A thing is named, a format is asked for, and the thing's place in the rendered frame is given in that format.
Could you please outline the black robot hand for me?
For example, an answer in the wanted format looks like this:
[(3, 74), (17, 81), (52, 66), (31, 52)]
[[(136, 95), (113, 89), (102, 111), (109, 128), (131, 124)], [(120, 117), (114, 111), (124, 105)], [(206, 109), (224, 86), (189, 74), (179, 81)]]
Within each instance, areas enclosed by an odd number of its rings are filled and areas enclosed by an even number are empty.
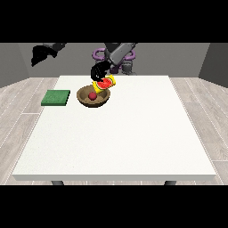
[(53, 48), (47, 47), (44, 45), (36, 45), (32, 49), (32, 59), (31, 66), (34, 67), (39, 62), (44, 61), (48, 55), (51, 55), (53, 58), (57, 56), (57, 52)]
[(91, 68), (91, 79), (96, 82), (102, 82), (109, 68), (110, 68), (110, 63), (108, 61), (102, 61), (102, 62), (96, 63)]

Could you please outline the yellow cup with melon print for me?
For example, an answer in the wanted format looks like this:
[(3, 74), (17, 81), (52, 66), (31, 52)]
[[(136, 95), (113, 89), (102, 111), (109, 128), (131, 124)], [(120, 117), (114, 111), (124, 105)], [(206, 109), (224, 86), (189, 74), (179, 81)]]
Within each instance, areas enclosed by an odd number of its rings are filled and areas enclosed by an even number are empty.
[(94, 91), (99, 94), (103, 91), (105, 91), (106, 89), (114, 86), (116, 84), (116, 80), (112, 75), (108, 75), (106, 77), (104, 77), (102, 79), (102, 81), (97, 82), (94, 81), (93, 82), (93, 87), (94, 87)]

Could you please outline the brown wooden bowl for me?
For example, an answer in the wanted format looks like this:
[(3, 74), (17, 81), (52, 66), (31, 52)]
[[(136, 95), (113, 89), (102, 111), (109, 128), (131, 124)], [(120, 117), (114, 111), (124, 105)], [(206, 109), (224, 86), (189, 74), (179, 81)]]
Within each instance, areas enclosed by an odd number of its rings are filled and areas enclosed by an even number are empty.
[(96, 93), (92, 85), (87, 85), (77, 91), (77, 99), (88, 108), (98, 108), (110, 98), (110, 90), (106, 89)]

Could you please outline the green square pad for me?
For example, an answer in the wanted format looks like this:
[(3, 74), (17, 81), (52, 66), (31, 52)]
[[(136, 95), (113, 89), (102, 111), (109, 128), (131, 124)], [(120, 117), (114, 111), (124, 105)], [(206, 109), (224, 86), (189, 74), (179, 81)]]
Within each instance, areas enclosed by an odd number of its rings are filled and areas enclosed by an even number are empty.
[(45, 93), (42, 106), (65, 106), (70, 95), (70, 90), (48, 90)]

